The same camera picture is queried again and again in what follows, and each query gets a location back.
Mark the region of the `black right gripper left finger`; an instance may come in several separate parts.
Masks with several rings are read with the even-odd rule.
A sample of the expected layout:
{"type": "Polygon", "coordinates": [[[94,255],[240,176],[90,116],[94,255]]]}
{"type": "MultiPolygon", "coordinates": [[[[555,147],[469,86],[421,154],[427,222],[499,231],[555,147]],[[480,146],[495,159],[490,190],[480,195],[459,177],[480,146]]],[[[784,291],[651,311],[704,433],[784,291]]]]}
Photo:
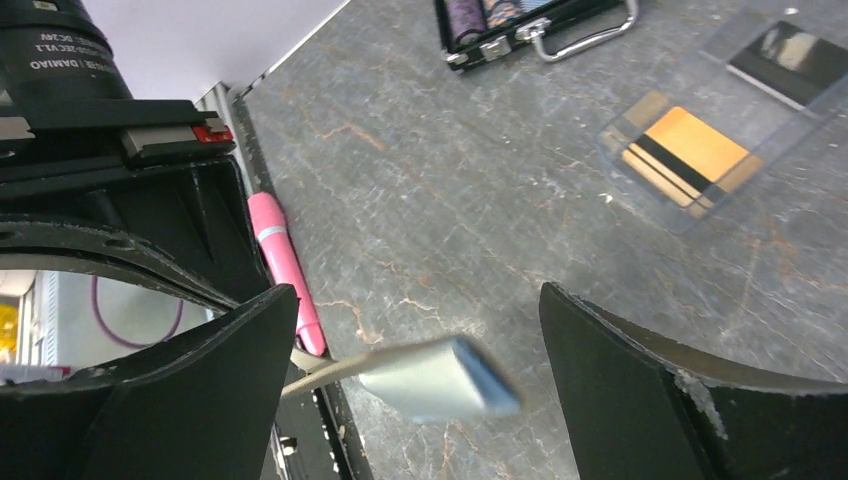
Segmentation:
{"type": "Polygon", "coordinates": [[[3,387],[2,477],[259,478],[297,311],[278,285],[131,355],[3,387]]]}

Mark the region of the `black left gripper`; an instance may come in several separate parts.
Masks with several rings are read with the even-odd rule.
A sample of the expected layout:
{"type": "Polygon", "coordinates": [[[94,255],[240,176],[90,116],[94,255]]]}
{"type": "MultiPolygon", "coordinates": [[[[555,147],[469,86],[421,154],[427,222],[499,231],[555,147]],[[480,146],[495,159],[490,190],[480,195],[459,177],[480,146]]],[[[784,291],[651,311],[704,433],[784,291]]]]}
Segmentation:
{"type": "Polygon", "coordinates": [[[265,291],[233,136],[188,101],[1,110],[1,268],[107,277],[230,310],[265,291]]]}

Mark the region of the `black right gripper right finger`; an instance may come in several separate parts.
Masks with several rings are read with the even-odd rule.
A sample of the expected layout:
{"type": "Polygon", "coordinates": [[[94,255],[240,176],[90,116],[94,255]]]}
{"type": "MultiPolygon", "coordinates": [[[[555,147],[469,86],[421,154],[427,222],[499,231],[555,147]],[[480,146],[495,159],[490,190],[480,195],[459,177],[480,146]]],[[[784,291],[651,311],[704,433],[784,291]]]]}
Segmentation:
{"type": "Polygon", "coordinates": [[[539,317],[584,479],[843,479],[847,387],[724,359],[552,282],[539,317]]]}

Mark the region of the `beige card holder wallet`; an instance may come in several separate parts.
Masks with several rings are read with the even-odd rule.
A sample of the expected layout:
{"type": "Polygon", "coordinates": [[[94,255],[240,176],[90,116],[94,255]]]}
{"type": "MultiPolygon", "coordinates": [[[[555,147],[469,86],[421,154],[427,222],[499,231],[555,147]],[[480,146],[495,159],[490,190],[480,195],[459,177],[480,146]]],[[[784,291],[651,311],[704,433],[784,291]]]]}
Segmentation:
{"type": "Polygon", "coordinates": [[[418,423],[502,418],[520,413],[525,399],[495,359],[472,337],[451,334],[385,347],[343,359],[295,348],[291,362],[305,376],[286,385],[288,399],[344,379],[418,423]]]}

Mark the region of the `pink cylindrical marker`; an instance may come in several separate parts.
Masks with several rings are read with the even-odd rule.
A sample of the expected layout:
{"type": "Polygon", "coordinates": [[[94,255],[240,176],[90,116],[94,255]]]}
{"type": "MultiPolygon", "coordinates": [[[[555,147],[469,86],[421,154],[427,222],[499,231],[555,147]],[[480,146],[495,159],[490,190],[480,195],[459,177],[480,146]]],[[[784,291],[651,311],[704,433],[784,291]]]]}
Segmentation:
{"type": "Polygon", "coordinates": [[[247,199],[255,238],[277,284],[292,285],[300,300],[296,335],[315,356],[326,352],[326,339],[311,292],[289,236],[285,214],[277,199],[258,192],[247,199]]]}

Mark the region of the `gold credit card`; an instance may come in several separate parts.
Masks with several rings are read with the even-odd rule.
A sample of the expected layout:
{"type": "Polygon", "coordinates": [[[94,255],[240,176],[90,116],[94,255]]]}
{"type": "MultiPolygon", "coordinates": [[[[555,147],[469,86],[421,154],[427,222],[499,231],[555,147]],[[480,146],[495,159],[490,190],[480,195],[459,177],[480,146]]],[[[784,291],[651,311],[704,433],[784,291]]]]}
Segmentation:
{"type": "Polygon", "coordinates": [[[765,166],[719,130],[653,90],[598,136],[611,163],[650,194],[701,219],[765,166]]]}

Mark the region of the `clear acrylic card tray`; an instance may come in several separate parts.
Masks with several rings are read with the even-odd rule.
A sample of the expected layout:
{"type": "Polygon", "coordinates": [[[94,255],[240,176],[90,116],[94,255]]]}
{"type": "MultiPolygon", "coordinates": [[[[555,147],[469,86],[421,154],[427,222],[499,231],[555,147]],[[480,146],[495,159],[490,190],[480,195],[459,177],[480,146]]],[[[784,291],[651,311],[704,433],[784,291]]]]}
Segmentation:
{"type": "MultiPolygon", "coordinates": [[[[739,50],[778,21],[794,24],[847,49],[847,5],[843,1],[749,1],[645,93],[660,92],[672,104],[690,111],[764,160],[763,169],[748,182],[827,123],[847,102],[847,75],[809,107],[797,110],[726,68],[739,50]]],[[[692,218],[661,203],[633,181],[611,163],[611,156],[600,146],[598,137],[597,143],[610,182],[632,205],[675,233],[682,233],[713,214],[748,183],[725,197],[705,217],[692,218]]]]}

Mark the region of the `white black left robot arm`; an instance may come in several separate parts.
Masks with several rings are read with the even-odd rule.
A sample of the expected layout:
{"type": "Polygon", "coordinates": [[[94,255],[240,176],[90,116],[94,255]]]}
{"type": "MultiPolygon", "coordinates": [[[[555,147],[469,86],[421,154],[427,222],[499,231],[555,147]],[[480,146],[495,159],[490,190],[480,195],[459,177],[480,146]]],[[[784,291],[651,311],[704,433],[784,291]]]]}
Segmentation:
{"type": "Polygon", "coordinates": [[[1,265],[102,275],[230,310],[269,286],[234,136],[137,100],[79,1],[1,5],[1,265]]]}

